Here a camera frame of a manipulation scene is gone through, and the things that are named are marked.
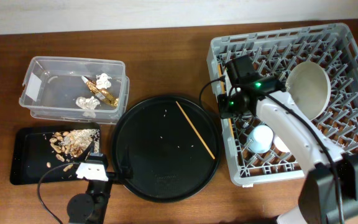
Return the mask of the light blue cup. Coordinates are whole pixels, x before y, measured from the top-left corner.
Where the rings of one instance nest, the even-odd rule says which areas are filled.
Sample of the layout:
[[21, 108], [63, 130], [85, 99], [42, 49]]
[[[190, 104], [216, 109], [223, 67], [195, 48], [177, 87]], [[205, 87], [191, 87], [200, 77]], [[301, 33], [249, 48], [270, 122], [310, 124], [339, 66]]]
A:
[[266, 153], [272, 146], [273, 131], [266, 125], [258, 125], [248, 135], [248, 148], [253, 153]]

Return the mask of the wooden chopstick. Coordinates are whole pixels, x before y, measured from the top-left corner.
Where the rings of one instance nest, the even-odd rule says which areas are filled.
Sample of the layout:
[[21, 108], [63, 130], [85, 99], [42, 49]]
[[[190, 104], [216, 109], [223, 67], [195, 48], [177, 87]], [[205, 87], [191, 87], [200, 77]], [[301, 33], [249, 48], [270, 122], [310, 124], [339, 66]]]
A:
[[176, 105], [178, 106], [179, 110], [181, 111], [181, 113], [183, 114], [183, 116], [185, 117], [185, 119], [187, 120], [188, 124], [191, 126], [192, 130], [194, 131], [194, 133], [197, 135], [198, 139], [201, 141], [202, 145], [204, 146], [204, 148], [207, 150], [208, 154], [211, 156], [211, 158], [213, 160], [216, 159], [215, 155], [212, 153], [212, 151], [210, 150], [210, 148], [208, 147], [208, 145], [206, 144], [206, 142], [204, 141], [204, 139], [201, 137], [200, 133], [198, 132], [198, 130], [195, 128], [194, 124], [192, 123], [192, 121], [190, 120], [190, 118], [188, 117], [188, 115], [186, 114], [185, 110], [181, 107], [181, 105], [179, 104], [179, 102], [175, 102]]

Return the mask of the peanut and rice food scraps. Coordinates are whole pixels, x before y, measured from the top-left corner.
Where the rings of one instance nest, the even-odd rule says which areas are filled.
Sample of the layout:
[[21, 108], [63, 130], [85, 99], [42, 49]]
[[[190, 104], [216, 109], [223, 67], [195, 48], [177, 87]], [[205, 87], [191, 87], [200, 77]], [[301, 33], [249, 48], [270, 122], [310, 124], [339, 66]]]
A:
[[74, 162], [83, 162], [88, 155], [99, 152], [98, 129], [74, 129], [54, 132], [49, 138], [55, 157], [65, 163], [64, 172], [73, 168]]

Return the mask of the pink plastic cup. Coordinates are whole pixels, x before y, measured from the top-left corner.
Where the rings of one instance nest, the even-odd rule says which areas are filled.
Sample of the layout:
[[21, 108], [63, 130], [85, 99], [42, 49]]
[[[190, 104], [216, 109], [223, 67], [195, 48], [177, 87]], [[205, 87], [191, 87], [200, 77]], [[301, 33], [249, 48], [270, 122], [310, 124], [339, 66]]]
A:
[[279, 136], [275, 135], [273, 138], [273, 143], [275, 147], [280, 151], [284, 153], [290, 152], [289, 148], [285, 145], [285, 143], [279, 138]]

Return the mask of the white napkin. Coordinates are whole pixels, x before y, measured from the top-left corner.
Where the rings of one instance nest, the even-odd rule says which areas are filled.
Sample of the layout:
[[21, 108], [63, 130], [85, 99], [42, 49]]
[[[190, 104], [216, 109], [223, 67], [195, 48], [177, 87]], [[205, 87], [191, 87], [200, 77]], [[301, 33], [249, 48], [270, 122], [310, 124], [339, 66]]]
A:
[[96, 87], [97, 89], [108, 89], [111, 87], [112, 78], [106, 73], [102, 73], [96, 76]]
[[85, 98], [85, 97], [78, 97], [76, 99], [76, 105], [83, 110], [94, 110], [100, 102], [95, 97]]

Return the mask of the grey round plate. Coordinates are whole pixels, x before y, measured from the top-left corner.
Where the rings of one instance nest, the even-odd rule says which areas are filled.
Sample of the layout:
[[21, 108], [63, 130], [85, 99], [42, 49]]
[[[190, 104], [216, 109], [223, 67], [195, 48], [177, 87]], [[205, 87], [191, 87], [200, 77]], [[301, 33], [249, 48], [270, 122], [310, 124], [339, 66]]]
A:
[[289, 74], [285, 86], [297, 107], [309, 119], [321, 115], [331, 97], [331, 81], [325, 70], [314, 62], [302, 62]]

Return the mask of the brown gold snack wrapper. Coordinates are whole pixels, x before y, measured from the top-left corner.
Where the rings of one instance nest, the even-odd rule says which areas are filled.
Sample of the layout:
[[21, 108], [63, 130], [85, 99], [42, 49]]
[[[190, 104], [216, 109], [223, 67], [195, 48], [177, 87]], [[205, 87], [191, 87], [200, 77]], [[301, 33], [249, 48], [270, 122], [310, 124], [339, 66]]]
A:
[[119, 98], [116, 98], [110, 94], [107, 89], [105, 88], [97, 88], [96, 83], [92, 81], [91, 79], [82, 76], [82, 81], [85, 83], [85, 85], [89, 88], [89, 90], [101, 101], [106, 103], [107, 105], [117, 108], [119, 103]]

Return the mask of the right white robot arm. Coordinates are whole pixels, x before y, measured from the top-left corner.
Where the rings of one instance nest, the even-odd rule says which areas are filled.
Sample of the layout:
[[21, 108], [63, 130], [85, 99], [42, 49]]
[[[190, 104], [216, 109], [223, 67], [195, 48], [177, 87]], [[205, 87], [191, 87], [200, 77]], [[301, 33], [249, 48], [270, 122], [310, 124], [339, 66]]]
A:
[[218, 95], [222, 119], [251, 113], [289, 148], [306, 175], [298, 204], [269, 223], [344, 223], [358, 215], [358, 154], [348, 155], [297, 107], [274, 77], [233, 84]]

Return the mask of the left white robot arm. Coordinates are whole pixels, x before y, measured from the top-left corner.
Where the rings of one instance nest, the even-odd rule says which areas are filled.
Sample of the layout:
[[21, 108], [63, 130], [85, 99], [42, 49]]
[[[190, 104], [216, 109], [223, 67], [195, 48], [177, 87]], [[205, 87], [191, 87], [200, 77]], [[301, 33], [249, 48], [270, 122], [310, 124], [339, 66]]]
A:
[[85, 193], [73, 196], [67, 204], [69, 223], [103, 223], [111, 188], [113, 184], [122, 184], [132, 178], [130, 172], [105, 172], [108, 181], [87, 180], [88, 188]]

